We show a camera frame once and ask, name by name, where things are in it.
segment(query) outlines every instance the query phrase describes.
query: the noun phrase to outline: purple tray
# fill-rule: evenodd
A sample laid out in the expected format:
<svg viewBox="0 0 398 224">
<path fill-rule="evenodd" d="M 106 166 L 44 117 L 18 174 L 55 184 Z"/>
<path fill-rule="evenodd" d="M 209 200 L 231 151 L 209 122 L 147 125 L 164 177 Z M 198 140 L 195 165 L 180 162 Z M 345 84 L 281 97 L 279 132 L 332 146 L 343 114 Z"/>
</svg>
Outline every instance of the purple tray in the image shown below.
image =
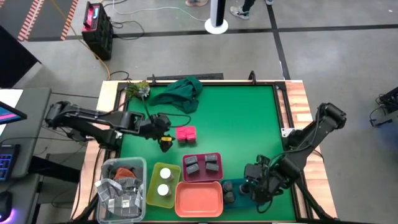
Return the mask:
<svg viewBox="0 0 398 224">
<path fill-rule="evenodd" d="M 205 155 L 209 154 L 217 155 L 217 165 L 220 167 L 218 172 L 206 171 Z M 185 164 L 184 159 L 190 156 L 197 156 L 199 172 L 188 175 L 186 171 L 187 165 Z M 218 152 L 185 155 L 182 157 L 182 170 L 183 170 L 183 179 L 185 182 L 205 182 L 205 181 L 221 180 L 223 178 L 223 163 L 221 162 L 221 155 Z"/>
</svg>

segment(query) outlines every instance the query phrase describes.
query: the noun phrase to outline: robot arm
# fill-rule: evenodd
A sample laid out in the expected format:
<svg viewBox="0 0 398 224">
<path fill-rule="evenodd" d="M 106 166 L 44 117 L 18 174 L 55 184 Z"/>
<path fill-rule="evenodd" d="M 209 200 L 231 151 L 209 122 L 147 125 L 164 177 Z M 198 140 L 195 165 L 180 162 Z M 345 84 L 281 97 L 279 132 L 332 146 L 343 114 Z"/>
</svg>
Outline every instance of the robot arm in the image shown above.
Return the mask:
<svg viewBox="0 0 398 224">
<path fill-rule="evenodd" d="M 299 178 L 307 163 L 307 157 L 335 129 L 341 129 L 346 122 L 346 113 L 331 103 L 321 104 L 317 118 L 303 130 L 291 132 L 286 137 L 285 151 L 269 159 L 258 155 L 255 164 L 247 164 L 244 177 L 248 180 L 241 186 L 244 193 L 259 205 L 270 202 L 276 195 L 296 183 L 314 211 L 320 218 L 331 218 L 317 204 L 311 193 L 299 183 Z"/>
<path fill-rule="evenodd" d="M 93 136 L 100 147 L 110 150 L 120 149 L 119 133 L 157 140 L 163 152 L 167 152 L 172 146 L 173 138 L 165 135 L 165 132 L 170 130 L 171 122 L 164 114 L 153 114 L 146 119 L 143 113 L 94 111 L 61 101 L 51 105 L 44 120 L 48 127 L 53 129 L 72 128 L 69 136 L 74 139 Z M 108 125 L 110 129 L 102 130 L 92 123 Z"/>
</svg>

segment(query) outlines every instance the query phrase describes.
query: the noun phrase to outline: yellow tray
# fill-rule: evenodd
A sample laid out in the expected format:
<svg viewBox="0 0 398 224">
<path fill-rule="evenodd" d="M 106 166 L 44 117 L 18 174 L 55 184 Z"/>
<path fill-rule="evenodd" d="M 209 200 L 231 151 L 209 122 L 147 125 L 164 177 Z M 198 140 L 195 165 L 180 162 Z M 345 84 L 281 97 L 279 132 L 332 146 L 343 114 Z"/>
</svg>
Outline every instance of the yellow tray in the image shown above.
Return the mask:
<svg viewBox="0 0 398 224">
<path fill-rule="evenodd" d="M 160 177 L 160 170 L 163 168 L 169 168 L 171 170 L 174 177 L 171 182 L 165 182 Z M 174 206 L 175 188 L 180 181 L 180 174 L 181 168 L 179 166 L 157 162 L 154 166 L 152 177 L 150 178 L 150 184 L 147 194 L 147 204 L 164 208 L 172 208 Z M 157 187 L 160 184 L 167 184 L 170 187 L 170 191 L 172 194 L 167 197 L 160 196 L 157 193 Z"/>
</svg>

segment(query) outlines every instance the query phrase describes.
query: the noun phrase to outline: shoe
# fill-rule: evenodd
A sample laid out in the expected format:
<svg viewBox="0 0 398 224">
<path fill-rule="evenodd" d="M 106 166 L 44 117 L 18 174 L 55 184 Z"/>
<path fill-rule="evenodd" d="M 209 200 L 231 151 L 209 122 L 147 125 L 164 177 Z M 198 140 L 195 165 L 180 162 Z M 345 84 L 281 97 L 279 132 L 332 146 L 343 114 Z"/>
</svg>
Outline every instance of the shoe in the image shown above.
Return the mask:
<svg viewBox="0 0 398 224">
<path fill-rule="evenodd" d="M 274 0 L 266 0 L 266 4 L 271 6 L 274 3 Z"/>
<path fill-rule="evenodd" d="M 208 3 L 209 0 L 186 0 L 185 4 L 189 7 L 194 7 L 194 6 L 205 6 Z"/>
<path fill-rule="evenodd" d="M 232 6 L 229 11 L 231 12 L 232 15 L 239 17 L 241 19 L 249 19 L 249 12 L 244 12 L 242 10 L 242 6 L 236 7 Z"/>
</svg>

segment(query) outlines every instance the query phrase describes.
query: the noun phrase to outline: wooden table frame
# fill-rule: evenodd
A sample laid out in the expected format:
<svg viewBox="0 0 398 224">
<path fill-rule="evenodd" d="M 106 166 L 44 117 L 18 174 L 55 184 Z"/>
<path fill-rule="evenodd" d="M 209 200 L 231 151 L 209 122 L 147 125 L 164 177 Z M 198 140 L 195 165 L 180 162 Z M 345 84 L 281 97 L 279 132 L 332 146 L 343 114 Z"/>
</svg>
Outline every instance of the wooden table frame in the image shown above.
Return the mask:
<svg viewBox="0 0 398 224">
<path fill-rule="evenodd" d="M 168 85 L 175 80 L 158 80 L 151 85 Z M 275 94 L 275 105 L 279 115 L 281 128 L 304 128 L 312 122 L 312 116 L 308 105 L 307 96 L 303 82 L 300 80 L 201 80 L 204 85 L 272 85 Z M 119 108 L 126 97 L 122 89 L 126 86 L 127 81 L 104 81 L 99 93 L 97 110 L 111 111 Z M 73 210 L 77 207 L 75 218 L 88 205 L 90 199 L 96 194 L 96 190 L 92 188 L 92 182 L 100 179 L 101 166 L 104 161 L 105 150 L 99 149 L 97 142 L 88 143 L 85 161 L 81 170 L 81 192 L 78 200 L 78 191 L 76 192 Z M 307 165 L 304 168 L 303 178 L 307 187 L 317 202 L 323 207 L 329 215 L 336 217 L 336 210 L 331 197 L 330 187 L 326 176 L 325 167 L 321 157 L 311 154 L 307 159 Z M 303 199 L 301 191 L 296 187 L 292 189 L 292 197 L 294 200 L 294 209 L 296 219 L 312 218 L 313 211 L 308 209 L 308 203 Z"/>
</svg>

